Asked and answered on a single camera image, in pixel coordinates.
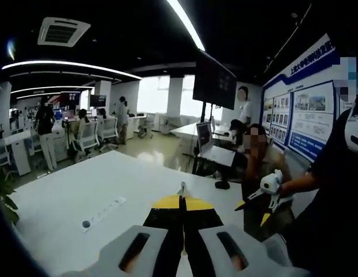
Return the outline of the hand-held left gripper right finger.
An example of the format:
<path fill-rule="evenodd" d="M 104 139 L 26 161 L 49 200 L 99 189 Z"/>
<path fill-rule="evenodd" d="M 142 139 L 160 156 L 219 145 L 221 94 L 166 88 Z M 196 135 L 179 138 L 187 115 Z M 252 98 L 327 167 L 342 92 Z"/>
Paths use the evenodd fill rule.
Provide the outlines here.
<path fill-rule="evenodd" d="M 281 235 L 263 242 L 235 225 L 224 225 L 214 207 L 183 198 L 185 250 L 194 276 L 309 276 L 294 267 Z"/>

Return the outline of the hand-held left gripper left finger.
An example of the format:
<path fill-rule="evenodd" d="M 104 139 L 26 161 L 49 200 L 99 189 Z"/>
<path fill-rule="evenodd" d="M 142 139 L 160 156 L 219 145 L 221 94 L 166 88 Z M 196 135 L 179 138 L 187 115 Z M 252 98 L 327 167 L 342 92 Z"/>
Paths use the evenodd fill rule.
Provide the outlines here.
<path fill-rule="evenodd" d="M 176 276 L 184 247 L 184 197 L 166 196 L 134 225 L 104 246 L 97 262 L 63 276 Z"/>

